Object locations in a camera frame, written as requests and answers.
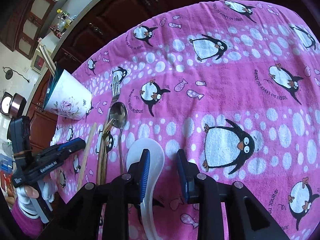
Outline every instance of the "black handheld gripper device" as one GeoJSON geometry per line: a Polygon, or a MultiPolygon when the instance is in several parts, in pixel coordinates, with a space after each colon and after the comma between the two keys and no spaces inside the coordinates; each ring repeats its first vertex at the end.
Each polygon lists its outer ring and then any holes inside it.
{"type": "Polygon", "coordinates": [[[221,202],[226,207],[230,240],[289,240],[242,182],[216,182],[188,162],[182,149],[178,150],[177,167],[184,202],[199,203],[198,240],[224,239],[221,202]]]}
{"type": "Polygon", "coordinates": [[[53,218],[53,214],[50,203],[41,195],[44,188],[43,178],[63,165],[70,154],[84,149],[86,143],[81,138],[76,138],[67,143],[53,145],[39,152],[38,155],[32,156],[29,137],[29,117],[22,116],[11,120],[8,139],[12,141],[13,157],[17,166],[12,175],[12,183],[15,188],[29,185],[39,192],[37,199],[30,198],[30,200],[41,221],[48,223],[53,218]]]}
{"type": "Polygon", "coordinates": [[[140,204],[146,194],[150,152],[144,149],[140,161],[104,185],[85,184],[59,210],[45,227],[38,240],[96,240],[103,225],[102,240],[128,240],[128,204],[140,204]],[[106,203],[104,219],[101,217],[106,203]]]}

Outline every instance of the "chopstick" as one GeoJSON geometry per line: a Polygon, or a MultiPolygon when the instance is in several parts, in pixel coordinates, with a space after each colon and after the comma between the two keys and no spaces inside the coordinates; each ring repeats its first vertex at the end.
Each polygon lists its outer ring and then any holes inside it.
{"type": "Polygon", "coordinates": [[[98,166],[97,166],[97,176],[96,176],[96,184],[101,185],[101,179],[106,177],[107,167],[103,167],[103,165],[106,166],[106,154],[104,151],[105,141],[103,139],[103,134],[107,131],[110,131],[113,126],[114,119],[111,119],[109,122],[108,120],[104,123],[102,137],[101,137],[101,143],[100,143],[100,149],[99,149],[99,156],[98,156],[98,166]]]}
{"type": "Polygon", "coordinates": [[[94,135],[94,133],[96,131],[96,128],[97,128],[97,123],[95,122],[93,124],[93,126],[91,127],[90,134],[89,134],[89,137],[88,137],[88,141],[87,141],[87,144],[86,144],[85,149],[84,149],[83,159],[82,159],[82,163],[81,163],[81,169],[80,169],[80,173],[79,173],[77,191],[82,187],[82,181],[83,181],[83,177],[84,177],[85,167],[87,165],[89,149],[90,149],[92,138],[93,138],[93,135],[94,135]]]}
{"type": "Polygon", "coordinates": [[[40,52],[42,54],[42,57],[43,57],[45,63],[47,64],[47,67],[48,67],[51,75],[54,76],[54,74],[56,72],[56,66],[55,66],[53,60],[51,59],[46,46],[39,45],[39,49],[40,49],[40,52]]]}

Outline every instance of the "pink sleeve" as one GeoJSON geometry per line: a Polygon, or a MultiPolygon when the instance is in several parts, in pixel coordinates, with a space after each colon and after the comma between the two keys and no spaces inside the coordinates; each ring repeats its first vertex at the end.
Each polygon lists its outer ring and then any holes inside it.
{"type": "Polygon", "coordinates": [[[40,218],[31,219],[26,217],[17,203],[14,203],[11,213],[16,220],[17,224],[21,228],[21,230],[32,239],[36,239],[38,235],[42,232],[43,223],[40,218]]]}

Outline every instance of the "white glove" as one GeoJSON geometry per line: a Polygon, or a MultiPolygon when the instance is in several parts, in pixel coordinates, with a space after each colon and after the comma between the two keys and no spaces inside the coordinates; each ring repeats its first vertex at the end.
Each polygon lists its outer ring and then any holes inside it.
{"type": "MultiPolygon", "coordinates": [[[[58,187],[52,179],[44,179],[44,188],[42,190],[42,198],[50,203],[54,201],[54,193],[58,191],[58,187]]],[[[31,203],[30,198],[38,198],[39,193],[30,186],[21,186],[17,188],[18,204],[23,214],[31,219],[39,217],[36,209],[31,203]]]]}

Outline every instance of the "white spoon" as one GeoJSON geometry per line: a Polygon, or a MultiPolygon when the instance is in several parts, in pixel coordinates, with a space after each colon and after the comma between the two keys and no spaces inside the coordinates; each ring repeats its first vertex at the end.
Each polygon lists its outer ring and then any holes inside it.
{"type": "Polygon", "coordinates": [[[152,212],[152,197],[156,182],[164,166],[164,152],[158,142],[150,138],[136,140],[130,147],[127,155],[127,170],[132,163],[140,160],[143,149],[150,151],[150,168],[146,195],[140,205],[142,223],[148,240],[159,240],[152,212]]]}

